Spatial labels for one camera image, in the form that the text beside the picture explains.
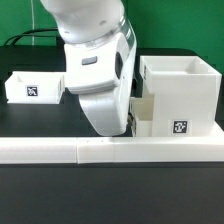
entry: white platform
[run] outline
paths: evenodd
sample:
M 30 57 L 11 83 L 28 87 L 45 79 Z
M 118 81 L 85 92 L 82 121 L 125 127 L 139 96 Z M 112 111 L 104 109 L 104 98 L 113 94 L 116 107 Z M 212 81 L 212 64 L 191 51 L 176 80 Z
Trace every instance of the white platform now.
M 224 162 L 224 133 L 209 137 L 0 138 L 0 164 Z

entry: white box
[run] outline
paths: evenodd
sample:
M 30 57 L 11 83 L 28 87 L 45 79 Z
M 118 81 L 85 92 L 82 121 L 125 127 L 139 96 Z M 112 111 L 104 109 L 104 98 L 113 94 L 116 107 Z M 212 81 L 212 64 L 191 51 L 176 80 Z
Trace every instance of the white box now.
M 8 103 L 58 104 L 65 91 L 63 72 L 13 72 L 5 82 Z
M 221 83 L 219 72 L 197 56 L 141 56 L 140 74 L 143 98 L 154 97 L 150 136 L 210 135 Z

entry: small white box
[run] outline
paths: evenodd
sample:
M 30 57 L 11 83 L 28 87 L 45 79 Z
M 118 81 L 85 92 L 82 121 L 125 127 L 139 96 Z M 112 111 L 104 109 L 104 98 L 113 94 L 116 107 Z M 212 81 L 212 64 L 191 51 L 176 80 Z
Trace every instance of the small white box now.
M 8 103 L 59 104 L 65 91 L 63 72 L 13 72 L 5 82 Z

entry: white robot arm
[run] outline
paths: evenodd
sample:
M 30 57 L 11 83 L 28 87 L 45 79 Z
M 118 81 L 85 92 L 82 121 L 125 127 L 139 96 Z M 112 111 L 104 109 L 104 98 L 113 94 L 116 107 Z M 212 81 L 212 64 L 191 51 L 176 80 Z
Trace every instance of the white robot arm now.
M 102 136 L 125 132 L 136 39 L 120 0 L 41 0 L 65 41 L 65 86 Z

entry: black tabletop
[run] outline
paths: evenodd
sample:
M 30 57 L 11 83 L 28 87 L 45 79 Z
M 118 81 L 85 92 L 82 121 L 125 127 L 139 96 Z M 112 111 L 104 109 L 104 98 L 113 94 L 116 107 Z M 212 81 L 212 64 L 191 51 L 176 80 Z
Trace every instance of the black tabletop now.
M 136 68 L 139 54 L 195 53 L 138 49 Z M 77 97 L 67 91 L 59 105 L 7 105 L 4 82 L 14 70 L 64 71 L 63 49 L 0 48 L 1 137 L 79 136 L 77 126 L 82 135 L 95 136 Z M 223 102 L 222 88 L 220 124 Z M 0 223 L 222 224 L 223 189 L 223 163 L 1 165 Z

